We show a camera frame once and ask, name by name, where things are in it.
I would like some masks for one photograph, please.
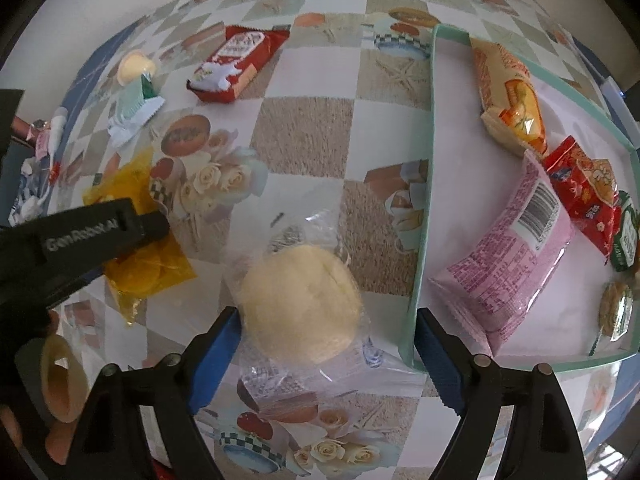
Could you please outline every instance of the white wall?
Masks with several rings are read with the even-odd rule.
[[[47,119],[77,70],[113,34],[171,0],[47,0],[0,71],[0,88],[26,90],[18,113]],[[603,0],[537,0],[589,46],[623,88],[640,76],[640,53]]]

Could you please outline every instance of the yellow snack package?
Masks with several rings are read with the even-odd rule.
[[[153,149],[149,148],[98,186],[86,190],[82,196],[84,204],[128,197],[133,201],[133,207],[138,214],[151,213],[158,209],[156,202],[149,195],[152,157]],[[107,262],[104,275],[114,289],[120,313],[129,324],[135,321],[142,300],[196,277],[171,232],[162,240]]]
[[[529,69],[501,44],[471,38],[482,101],[482,122],[511,153],[546,154],[545,125]]]

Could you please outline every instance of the blue gripper pad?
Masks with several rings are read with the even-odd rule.
[[[463,381],[456,365],[427,322],[423,310],[418,310],[415,322],[415,348],[438,390],[442,403],[462,416],[465,401],[462,397]]]
[[[191,397],[188,402],[191,415],[195,415],[200,408],[208,406],[211,402],[236,353],[241,333],[240,314],[236,310],[220,329],[218,336],[193,374]]]

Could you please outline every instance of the red candy wrapper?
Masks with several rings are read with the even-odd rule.
[[[618,185],[609,161],[589,158],[569,136],[543,165],[574,225],[608,258],[620,227]]]
[[[257,30],[230,25],[226,43],[201,64],[187,89],[201,101],[231,103],[289,37],[288,30]]]

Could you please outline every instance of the checkered tablecloth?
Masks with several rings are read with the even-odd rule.
[[[238,101],[203,104],[185,82],[223,43],[225,25],[236,23],[290,28],[290,39]],[[85,189],[152,146],[156,160],[169,159],[173,169],[153,180],[151,192],[198,277],[150,298],[132,326],[104,280],[70,298],[61,307],[61,330],[90,380],[108,362],[123,369],[154,365],[208,329],[220,307],[233,303],[222,278],[223,252],[264,242],[271,223],[318,185],[325,190],[318,207],[335,212],[349,248],[373,342],[397,354],[393,341],[412,294],[424,212],[437,23],[504,44],[602,106],[571,37],[519,0],[175,0],[136,23],[71,126],[49,212],[81,205]],[[116,150],[107,131],[120,90],[115,75],[122,55],[135,49],[157,62],[154,87],[166,103]],[[190,116],[209,122],[208,143],[187,156],[167,155],[162,140]],[[208,164],[242,166],[251,186],[223,201],[220,189],[194,195],[202,191],[194,180]],[[616,370],[561,378],[585,446],[609,404]],[[458,422],[426,376],[417,390],[380,384],[334,399],[312,396],[287,416],[257,412],[238,377],[234,362],[197,417],[229,479],[427,479]],[[483,475],[497,467],[509,420],[504,410]],[[145,422],[152,451],[165,457],[149,412]],[[260,453],[245,445],[249,440]]]

